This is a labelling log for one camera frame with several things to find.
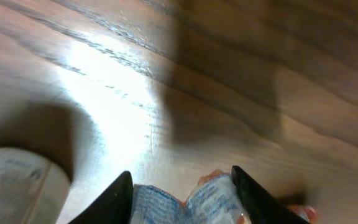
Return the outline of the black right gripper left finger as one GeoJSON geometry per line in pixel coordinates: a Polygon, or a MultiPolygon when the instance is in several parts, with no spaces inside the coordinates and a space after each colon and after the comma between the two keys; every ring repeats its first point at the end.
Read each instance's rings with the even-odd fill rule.
{"type": "Polygon", "coordinates": [[[88,208],[69,224],[128,224],[134,185],[124,171],[88,208]]]}

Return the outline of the green lidded white jar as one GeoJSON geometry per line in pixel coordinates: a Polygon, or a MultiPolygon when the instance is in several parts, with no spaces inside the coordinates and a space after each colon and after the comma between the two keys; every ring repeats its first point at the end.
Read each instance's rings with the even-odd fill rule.
{"type": "Polygon", "coordinates": [[[55,223],[69,190],[69,178],[51,160],[0,147],[0,224],[55,223]]]}

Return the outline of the orange small carton box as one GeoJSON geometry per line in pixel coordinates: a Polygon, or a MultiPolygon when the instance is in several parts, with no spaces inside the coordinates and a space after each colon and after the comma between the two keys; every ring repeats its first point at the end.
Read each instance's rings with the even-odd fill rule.
{"type": "MultiPolygon", "coordinates": [[[[286,208],[309,223],[314,223],[317,219],[316,210],[312,207],[292,205],[286,208]]],[[[184,202],[153,185],[135,185],[129,222],[252,224],[239,200],[231,173],[221,170],[202,176],[184,202]]]]}

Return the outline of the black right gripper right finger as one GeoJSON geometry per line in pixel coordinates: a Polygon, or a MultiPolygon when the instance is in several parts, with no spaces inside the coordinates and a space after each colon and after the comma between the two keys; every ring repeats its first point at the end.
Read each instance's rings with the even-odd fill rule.
{"type": "Polygon", "coordinates": [[[308,220],[282,205],[239,166],[232,166],[231,177],[252,224],[309,224],[308,220]]]}

